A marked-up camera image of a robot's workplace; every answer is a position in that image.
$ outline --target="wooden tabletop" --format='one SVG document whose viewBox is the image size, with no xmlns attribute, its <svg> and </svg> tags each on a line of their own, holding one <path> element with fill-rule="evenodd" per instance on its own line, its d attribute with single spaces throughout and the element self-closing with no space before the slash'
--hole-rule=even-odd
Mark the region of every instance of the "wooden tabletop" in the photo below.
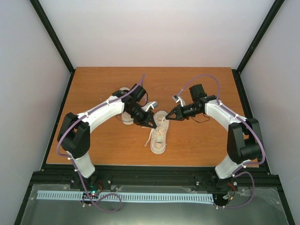
<svg viewBox="0 0 300 225">
<path fill-rule="evenodd" d="M 131 88 L 146 73 L 144 88 L 149 101 L 157 101 L 158 108 L 170 112 L 175 106 L 172 99 L 181 88 L 199 74 L 212 74 L 220 81 L 220 99 L 240 115 L 243 114 L 239 95 L 230 68 L 226 67 L 78 67 L 59 121 L 55 139 L 47 159 L 48 164 L 69 164 L 65 157 L 56 154 L 57 136 L 62 118 L 69 112 L 82 113 L 105 101 L 121 87 Z M 203 77 L 190 86 L 201 83 L 208 95 L 217 94 L 212 78 Z M 181 94 L 187 104 L 192 102 L 188 88 Z M 199 121 L 205 120 L 197 115 Z M 149 128 L 124 125 L 115 117 L 100 125 L 91 134 L 90 158 L 95 165 L 173 165 L 216 166 L 227 154 L 227 132 L 215 120 L 196 123 L 193 120 L 170 121 L 167 147 L 163 154 L 151 152 L 150 144 L 144 147 Z"/>
</svg>

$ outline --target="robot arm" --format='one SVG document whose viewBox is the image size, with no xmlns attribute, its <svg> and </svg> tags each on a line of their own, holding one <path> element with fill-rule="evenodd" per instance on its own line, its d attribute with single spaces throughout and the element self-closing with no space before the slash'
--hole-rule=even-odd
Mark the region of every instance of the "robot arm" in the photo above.
<svg viewBox="0 0 300 225">
<path fill-rule="evenodd" d="M 105 102 L 109 103 L 125 95 L 125 93 L 125 91 L 118 90 Z M 76 167 L 84 178 L 89 178 L 95 171 L 95 167 L 88 153 L 90 148 L 90 134 L 102 123 L 115 115 L 127 112 L 131 115 L 135 124 L 143 127 L 156 128 L 153 118 L 154 113 L 151 109 L 157 107 L 157 102 L 149 102 L 145 106 L 138 104 L 145 93 L 146 90 L 142 86 L 138 86 L 131 94 L 123 99 L 106 104 L 97 110 L 94 110 L 96 109 L 94 107 L 78 115 L 70 112 L 65 116 L 59 132 L 58 141 L 76 120 L 86 115 L 86 117 L 67 134 L 61 143 L 62 148 L 67 152 L 70 158 L 73 159 Z"/>
<path fill-rule="evenodd" d="M 193 103 L 185 105 L 185 102 L 181 97 L 174 96 L 173 99 L 175 102 L 180 103 L 180 105 L 177 105 L 166 116 L 166 119 L 182 121 L 188 120 L 189 117 L 194 117 L 197 114 L 205 113 L 214 118 L 228 131 L 228 155 L 215 167 L 219 179 L 226 179 L 234 176 L 234 172 L 241 166 L 245 167 L 245 163 L 260 157 L 261 149 L 258 143 L 245 125 L 237 119 L 237 116 L 253 129 L 262 142 L 259 123 L 256 119 L 247 119 L 246 117 L 240 116 L 227 106 L 223 105 L 221 101 L 218 103 L 216 96 L 207 96 L 201 84 L 194 85 L 189 90 Z"/>
</svg>

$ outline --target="white backdrop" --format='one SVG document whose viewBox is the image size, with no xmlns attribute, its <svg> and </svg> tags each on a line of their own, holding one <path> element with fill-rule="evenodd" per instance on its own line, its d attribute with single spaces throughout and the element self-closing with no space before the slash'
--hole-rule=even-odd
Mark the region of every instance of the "white backdrop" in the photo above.
<svg viewBox="0 0 300 225">
<path fill-rule="evenodd" d="M 29 1 L 0 5 L 0 224 L 12 225 L 41 168 L 70 73 Z"/>
<path fill-rule="evenodd" d="M 236 68 L 274 0 L 41 0 L 74 67 Z"/>
<path fill-rule="evenodd" d="M 300 224 L 300 1 L 285 1 L 242 73 L 272 173 Z"/>
</svg>

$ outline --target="sneaker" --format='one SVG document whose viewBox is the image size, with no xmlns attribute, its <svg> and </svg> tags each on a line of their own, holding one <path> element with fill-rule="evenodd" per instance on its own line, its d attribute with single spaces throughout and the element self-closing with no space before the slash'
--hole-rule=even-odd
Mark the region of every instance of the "sneaker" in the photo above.
<svg viewBox="0 0 300 225">
<path fill-rule="evenodd" d="M 129 88 L 120 88 L 120 90 L 129 90 Z M 133 119 L 131 118 L 131 116 L 127 113 L 127 112 L 124 112 L 121 114 L 121 117 L 122 117 L 122 122 L 125 124 L 125 125 L 131 125 L 133 124 Z"/>
<path fill-rule="evenodd" d="M 156 129 L 152 129 L 149 135 L 149 139 L 145 144 L 148 144 L 151 139 L 150 149 L 154 154 L 162 154 L 165 151 L 166 135 L 169 128 L 169 120 L 165 119 L 168 113 L 166 111 L 158 111 L 154 115 L 154 121 L 157 125 Z"/>
</svg>

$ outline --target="red wire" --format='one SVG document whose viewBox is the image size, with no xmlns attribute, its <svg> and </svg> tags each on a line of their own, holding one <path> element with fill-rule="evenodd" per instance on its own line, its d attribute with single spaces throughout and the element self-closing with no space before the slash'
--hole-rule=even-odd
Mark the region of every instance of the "red wire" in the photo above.
<svg viewBox="0 0 300 225">
<path fill-rule="evenodd" d="M 232 185 L 231 183 L 227 183 L 227 185 L 231 186 L 231 187 L 234 189 L 234 191 L 236 191 L 236 189 L 235 189 L 235 186 L 234 186 L 234 185 Z"/>
</svg>

